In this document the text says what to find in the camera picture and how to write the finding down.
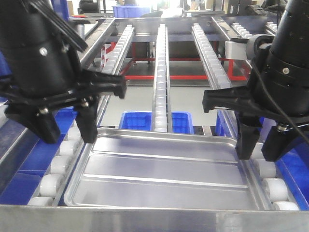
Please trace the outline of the black gripper body camera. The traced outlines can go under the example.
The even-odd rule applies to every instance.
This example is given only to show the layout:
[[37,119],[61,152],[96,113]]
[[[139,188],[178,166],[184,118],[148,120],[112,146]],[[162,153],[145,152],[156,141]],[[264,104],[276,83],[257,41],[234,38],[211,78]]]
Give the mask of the black gripper body camera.
[[69,106],[81,105],[83,100],[92,101],[95,96],[114,94],[123,99],[126,94],[126,80],[122,75],[112,75],[83,69],[80,80],[58,94],[42,97],[27,96],[17,86],[12,75],[0,78],[0,95],[7,104],[44,114]]
[[292,127],[309,129],[309,83],[296,80],[265,79],[267,92],[260,81],[246,86],[206,90],[202,105],[204,112],[215,107],[265,117]]

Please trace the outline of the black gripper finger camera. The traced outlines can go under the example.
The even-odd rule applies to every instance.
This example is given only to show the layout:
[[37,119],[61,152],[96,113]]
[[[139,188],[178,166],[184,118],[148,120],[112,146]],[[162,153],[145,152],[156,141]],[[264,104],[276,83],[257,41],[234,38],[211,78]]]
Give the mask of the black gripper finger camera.
[[260,137],[262,127],[259,117],[244,112],[236,112],[238,136],[236,152],[240,160],[248,160]]
[[272,126],[261,150],[266,161],[277,161],[304,142],[296,130],[279,132],[276,126]]
[[4,113],[8,119],[25,126],[48,144],[56,143],[60,137],[60,129],[52,113],[42,114],[35,106],[13,103]]
[[97,110],[99,99],[97,95],[90,96],[85,102],[75,106],[77,116],[75,121],[85,143],[94,143],[97,136]]

